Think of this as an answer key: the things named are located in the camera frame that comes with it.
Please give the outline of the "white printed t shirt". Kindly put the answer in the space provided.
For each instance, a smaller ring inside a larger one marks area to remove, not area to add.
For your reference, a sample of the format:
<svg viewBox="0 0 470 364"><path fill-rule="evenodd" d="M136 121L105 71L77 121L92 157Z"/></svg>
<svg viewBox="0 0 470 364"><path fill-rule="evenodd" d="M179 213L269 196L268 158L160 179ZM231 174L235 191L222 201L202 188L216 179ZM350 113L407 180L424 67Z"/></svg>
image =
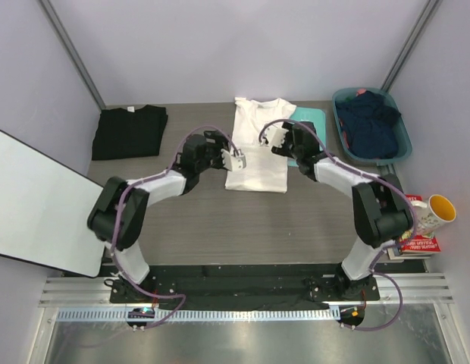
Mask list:
<svg viewBox="0 0 470 364"><path fill-rule="evenodd" d="M287 191L287 158L275 155L259 142L261 129L269 122L288 119L296 106L285 99L258 102L236 97L232 140L246 157L242 171L229 171L227 190L285 193Z"/></svg>

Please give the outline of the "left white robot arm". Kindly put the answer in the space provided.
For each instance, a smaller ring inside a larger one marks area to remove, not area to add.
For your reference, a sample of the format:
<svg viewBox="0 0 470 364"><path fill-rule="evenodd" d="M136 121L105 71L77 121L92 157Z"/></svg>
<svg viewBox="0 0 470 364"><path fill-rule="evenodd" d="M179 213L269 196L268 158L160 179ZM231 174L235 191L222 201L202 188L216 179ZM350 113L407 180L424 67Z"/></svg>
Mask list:
<svg viewBox="0 0 470 364"><path fill-rule="evenodd" d="M208 169L242 171L245 167L245 155L227 134L207 130L188 135L169 166L158 174L136 180L108 179L87 218L87 227L105 244L135 301L144 303L155 295L150 267L139 245L148 207L187 194Z"/></svg>

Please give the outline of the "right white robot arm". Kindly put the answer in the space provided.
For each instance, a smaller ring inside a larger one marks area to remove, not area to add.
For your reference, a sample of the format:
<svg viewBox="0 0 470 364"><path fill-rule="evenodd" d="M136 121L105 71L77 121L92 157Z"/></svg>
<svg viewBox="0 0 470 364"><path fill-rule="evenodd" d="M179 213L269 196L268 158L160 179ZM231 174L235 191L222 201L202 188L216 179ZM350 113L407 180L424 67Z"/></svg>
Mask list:
<svg viewBox="0 0 470 364"><path fill-rule="evenodd" d="M274 121L258 138L275 155L293 159L307 178L333 187L352 200L357 238L349 255L337 266L334 288L345 300L358 296L369 283L384 249L414 227L415 211L399 179L394 174L380 177L342 162L328 152L306 122Z"/></svg>

